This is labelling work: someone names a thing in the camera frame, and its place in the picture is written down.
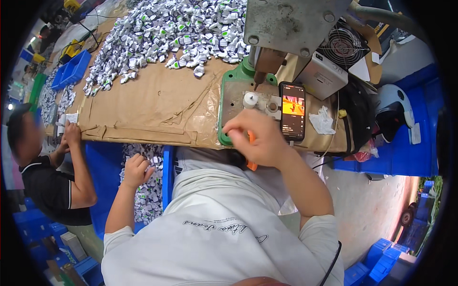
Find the cooling fan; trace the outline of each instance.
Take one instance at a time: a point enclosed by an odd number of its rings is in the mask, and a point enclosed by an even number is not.
[[[348,71],[371,49],[360,33],[340,19],[329,32],[325,43],[316,50]]]

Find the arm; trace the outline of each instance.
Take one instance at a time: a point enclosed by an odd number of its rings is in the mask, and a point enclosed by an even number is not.
[[[75,172],[75,181],[71,183],[71,208],[80,209],[97,203],[91,174],[81,152],[81,131],[75,123],[65,123],[67,144],[70,147],[71,160]]]
[[[291,199],[300,215],[300,228],[312,217],[334,215],[333,200],[326,185],[293,148],[285,149],[278,166]]]
[[[125,163],[124,181],[118,189],[108,214],[105,233],[114,233],[126,226],[134,229],[135,191],[153,174],[153,167],[147,170],[149,165],[151,162],[140,154],[135,154]]]
[[[63,135],[62,139],[60,140],[59,147],[57,147],[57,149],[49,155],[51,165],[56,169],[59,168],[60,165],[62,165],[62,162],[64,161],[65,154],[68,152],[70,152],[70,147],[67,144],[65,135]]]
[[[248,130],[256,136],[253,144],[243,134]],[[301,215],[301,228],[312,216],[334,214],[332,198],[325,184],[286,143],[272,118],[256,110],[244,109],[227,122],[223,132],[228,133],[236,149],[247,159],[280,170]]]

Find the orange tool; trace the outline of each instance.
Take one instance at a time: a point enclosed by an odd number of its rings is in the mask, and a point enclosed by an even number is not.
[[[250,139],[250,143],[253,143],[255,141],[256,137],[253,131],[248,130],[248,138]],[[256,171],[257,169],[257,164],[250,162],[248,160],[246,166],[252,171]]]

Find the factory floor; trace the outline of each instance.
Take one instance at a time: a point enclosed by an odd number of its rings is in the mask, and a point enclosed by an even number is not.
[[[324,166],[323,175],[334,202],[345,268],[360,260],[378,239],[396,238],[402,230],[399,217],[414,200],[418,178],[389,176],[369,182],[362,173],[336,171],[328,166]],[[291,229],[299,225],[297,214],[283,216],[282,221]],[[75,234],[86,252],[100,262],[103,243],[93,230]]]

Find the fan grille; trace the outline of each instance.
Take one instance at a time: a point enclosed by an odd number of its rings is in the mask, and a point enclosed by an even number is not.
[[[356,64],[370,50],[365,43],[361,43],[359,34],[352,32],[350,27],[335,26],[328,37],[328,43],[321,46],[318,52],[345,70]]]

